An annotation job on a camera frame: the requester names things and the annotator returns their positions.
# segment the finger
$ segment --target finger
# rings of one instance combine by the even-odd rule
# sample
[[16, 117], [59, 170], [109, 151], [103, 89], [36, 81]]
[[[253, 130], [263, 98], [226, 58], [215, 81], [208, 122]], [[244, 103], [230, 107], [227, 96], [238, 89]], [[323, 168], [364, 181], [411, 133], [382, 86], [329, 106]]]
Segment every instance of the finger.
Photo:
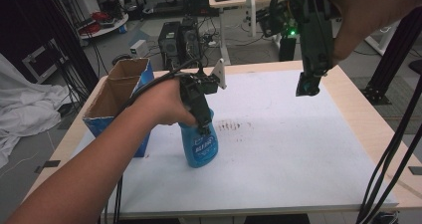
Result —
[[359, 25], [354, 21], [344, 18], [341, 27], [334, 39], [334, 50], [332, 52], [333, 61], [346, 59], [363, 39], [370, 35], [370, 31], [359, 30]]
[[196, 124], [196, 118], [189, 111], [183, 109], [184, 112], [181, 115], [180, 121], [188, 126], [193, 126]]

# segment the spray bottle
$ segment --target spray bottle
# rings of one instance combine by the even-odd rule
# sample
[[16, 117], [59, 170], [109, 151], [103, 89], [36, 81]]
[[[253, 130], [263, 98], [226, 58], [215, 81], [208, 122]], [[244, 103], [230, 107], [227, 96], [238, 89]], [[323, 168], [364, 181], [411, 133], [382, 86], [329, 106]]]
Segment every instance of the spray bottle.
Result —
[[205, 95], [217, 93], [218, 87], [226, 88], [223, 59], [216, 64], [210, 76], [203, 69], [196, 74], [180, 74], [180, 96], [197, 124], [180, 123], [183, 149], [189, 166], [201, 167], [209, 163], [218, 152], [218, 139]]

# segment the white sheet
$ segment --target white sheet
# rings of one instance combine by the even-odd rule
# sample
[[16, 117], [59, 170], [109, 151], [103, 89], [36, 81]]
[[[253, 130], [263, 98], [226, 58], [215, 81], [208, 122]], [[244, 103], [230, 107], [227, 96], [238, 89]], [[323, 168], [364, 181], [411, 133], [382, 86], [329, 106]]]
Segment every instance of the white sheet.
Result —
[[0, 54], [0, 168], [20, 137], [45, 131], [58, 122], [57, 109], [69, 90], [61, 86], [28, 82]]
[[[187, 165], [177, 124], [157, 126], [124, 173], [123, 214], [358, 210], [374, 163], [323, 84], [295, 96], [299, 74], [227, 75], [227, 89], [207, 96], [219, 152], [203, 167]], [[87, 131], [77, 151], [93, 139]], [[396, 203], [390, 193], [384, 205]]]

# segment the white cloth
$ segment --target white cloth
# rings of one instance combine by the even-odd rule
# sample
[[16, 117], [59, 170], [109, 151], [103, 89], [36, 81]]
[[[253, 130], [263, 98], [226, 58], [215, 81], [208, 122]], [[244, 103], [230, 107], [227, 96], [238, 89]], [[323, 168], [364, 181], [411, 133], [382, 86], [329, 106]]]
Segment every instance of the white cloth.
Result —
[[0, 54], [0, 168], [21, 136], [34, 135], [60, 122], [57, 112], [67, 88], [28, 82]]

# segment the floor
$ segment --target floor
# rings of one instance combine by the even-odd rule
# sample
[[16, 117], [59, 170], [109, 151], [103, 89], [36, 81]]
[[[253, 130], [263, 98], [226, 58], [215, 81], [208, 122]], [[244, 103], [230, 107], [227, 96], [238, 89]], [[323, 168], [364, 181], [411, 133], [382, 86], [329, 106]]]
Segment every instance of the floor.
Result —
[[[227, 32], [228, 46], [230, 49], [237, 49], [233, 50], [235, 52], [232, 53], [232, 63], [248, 64], [268, 62], [272, 61], [272, 59], [277, 61], [278, 51], [275, 46], [271, 45], [270, 41], [259, 40], [248, 46], [236, 46], [246, 45], [257, 40], [256, 38], [248, 38], [245, 35], [246, 33], [243, 30], [247, 29], [247, 25], [242, 22], [244, 14], [243, 11], [238, 10], [226, 11], [227, 23], [225, 30]], [[149, 40], [149, 47], [156, 46], [156, 38], [159, 35], [163, 22], [175, 20], [180, 21], [181, 18], [154, 18], [144, 20], [143, 22], [129, 21], [126, 24], [127, 33], [119, 34], [118, 32], [115, 32], [96, 38], [95, 43], [102, 55], [105, 67], [109, 70], [111, 68], [111, 61], [116, 56], [129, 53], [128, 48], [130, 47], [130, 44], [137, 41], [136, 39]], [[338, 29], [339, 24], [335, 22], [333, 24], [334, 30]], [[218, 18], [213, 18], [212, 20], [204, 22], [200, 29], [201, 33], [213, 33], [214, 26], [218, 28]], [[373, 35], [374, 37], [379, 37], [380, 33], [376, 32]], [[419, 37], [413, 48], [419, 52], [419, 54], [422, 54], [421, 37]], [[84, 49], [95, 71], [99, 71], [99, 77], [104, 76], [106, 71], [97, 61], [93, 43], [87, 44]], [[352, 53], [349, 58], [340, 63], [340, 66], [351, 78], [371, 77], [381, 57], [376, 55], [375, 51], [365, 42], [362, 42], [356, 48], [356, 51], [369, 55]], [[158, 49], [151, 49], [150, 54], [148, 54], [154, 71], [162, 69], [161, 58], [156, 54], [158, 52]], [[209, 48], [206, 51], [206, 55], [208, 63], [212, 66], [219, 58], [218, 48]], [[295, 60], [300, 59], [301, 54], [298, 45], [295, 53]], [[407, 64], [417, 59], [420, 59], [420, 57], [418, 57], [415, 51], [412, 51], [412, 54], [407, 56], [403, 66], [397, 73], [397, 76], [402, 77], [412, 88], [416, 86], [419, 75], [411, 71], [407, 67]], [[45, 81], [45, 84], [64, 85], [64, 82], [59, 74], [53, 74]], [[42, 166], [46, 160], [49, 160], [65, 133], [65, 129], [58, 129], [58, 126], [55, 126], [50, 130], [37, 135], [23, 137], [18, 145], [16, 145], [9, 157], [9, 163], [0, 169], [0, 223], [2, 223], [23, 200], [32, 183], [38, 176], [38, 173], [36, 172], [37, 167]], [[406, 144], [409, 144], [412, 138], [413, 135], [405, 135], [403, 140]], [[415, 154], [418, 156], [419, 160], [422, 160], [422, 145], [419, 145]], [[309, 217], [312, 224], [348, 224], [355, 222], [356, 214], [357, 213], [354, 212], [310, 213]], [[400, 223], [406, 224], [422, 224], [422, 211], [401, 211], [399, 214], [399, 221]]]

